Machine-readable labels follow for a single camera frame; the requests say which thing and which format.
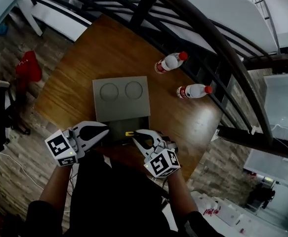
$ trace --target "red object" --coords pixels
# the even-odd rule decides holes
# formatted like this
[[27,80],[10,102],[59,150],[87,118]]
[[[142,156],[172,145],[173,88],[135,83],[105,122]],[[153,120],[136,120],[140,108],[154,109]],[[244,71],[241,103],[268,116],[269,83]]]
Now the red object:
[[183,87],[181,87],[181,89],[180,89],[180,96],[182,97],[182,98],[188,98],[188,96],[186,95],[186,93],[185,93],[185,89],[186,89],[187,87],[185,87],[185,86],[183,86]]
[[204,91],[207,94],[211,94],[213,92],[213,88],[211,86],[205,86]]
[[28,51],[24,54],[15,72],[20,77],[20,90],[26,91],[29,82],[41,80],[41,69],[37,62],[34,51]]
[[167,72],[167,70],[165,70],[165,69],[163,68],[162,60],[157,63],[156,68],[157,68],[157,70],[158,70],[159,73]]
[[188,59],[188,54],[187,54],[186,52],[181,52],[181,53],[179,53],[179,59],[180,59],[181,61],[187,60],[187,59]]

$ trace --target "bottle label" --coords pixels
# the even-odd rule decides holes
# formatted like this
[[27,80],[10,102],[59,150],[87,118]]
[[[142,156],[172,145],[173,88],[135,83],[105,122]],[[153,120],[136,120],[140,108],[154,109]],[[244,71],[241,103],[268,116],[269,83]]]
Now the bottle label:
[[165,63],[165,59],[160,60],[159,62],[157,62],[156,64],[156,71],[158,73],[164,73],[167,71],[170,71],[171,69],[167,67],[166,63]]
[[180,94],[180,96],[182,97],[182,98],[192,98],[192,96],[191,96],[191,94],[190,94],[190,88],[191,88],[191,86],[189,85],[189,86],[184,86],[184,87],[181,87],[180,88],[180,92],[179,92],[179,94]]

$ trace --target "black cloth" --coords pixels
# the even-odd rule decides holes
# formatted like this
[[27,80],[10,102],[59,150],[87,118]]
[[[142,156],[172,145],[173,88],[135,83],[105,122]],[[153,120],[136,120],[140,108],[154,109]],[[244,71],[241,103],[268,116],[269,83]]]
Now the black cloth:
[[[187,215],[178,226],[179,233],[171,231],[162,213],[162,198],[151,180],[117,162],[111,165],[98,152],[89,152],[80,163],[71,199],[70,229],[64,236],[195,236],[191,229],[198,237],[221,236],[198,212]],[[61,236],[61,222],[55,219],[50,204],[32,202],[26,236]]]
[[262,187],[262,184],[258,184],[255,189],[250,192],[247,203],[252,204],[255,200],[259,202],[267,202],[276,194],[271,188]]

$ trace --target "red bottle cap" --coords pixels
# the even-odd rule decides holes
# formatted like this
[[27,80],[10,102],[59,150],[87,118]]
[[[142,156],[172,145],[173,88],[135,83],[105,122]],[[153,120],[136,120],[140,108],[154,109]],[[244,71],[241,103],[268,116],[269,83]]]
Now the red bottle cap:
[[211,86],[205,86],[204,91],[207,94],[211,94],[213,92],[213,88]]
[[187,60],[187,59],[188,59],[188,54],[187,54],[186,52],[181,52],[181,53],[179,53],[179,59],[180,59],[181,61]]

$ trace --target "white cord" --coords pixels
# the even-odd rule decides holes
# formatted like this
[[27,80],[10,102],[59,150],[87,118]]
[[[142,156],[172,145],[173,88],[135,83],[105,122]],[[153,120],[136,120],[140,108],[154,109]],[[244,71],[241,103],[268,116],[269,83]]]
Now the white cord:
[[277,138],[274,138],[274,139],[276,139],[277,141],[279,141],[281,144],[285,145],[288,148],[288,146],[284,144],[281,140],[278,140]]
[[283,128],[283,129],[288,130],[287,127],[284,127],[284,126],[281,126],[281,125],[279,125],[279,124],[276,124],[276,125],[271,129],[271,131],[273,131],[274,129],[276,129],[277,126],[280,127],[280,128]]
[[19,163],[18,163],[15,159],[13,159],[11,156],[9,156],[9,157],[21,167],[21,169],[22,169],[22,170],[24,171],[24,173],[33,181],[33,183],[35,183],[35,184],[36,184],[38,187],[40,187],[42,190],[44,189],[42,186],[38,185],[38,184],[33,180],[33,178],[28,175],[28,173],[26,173],[26,171],[24,170],[24,168],[22,167],[21,164],[19,164]]

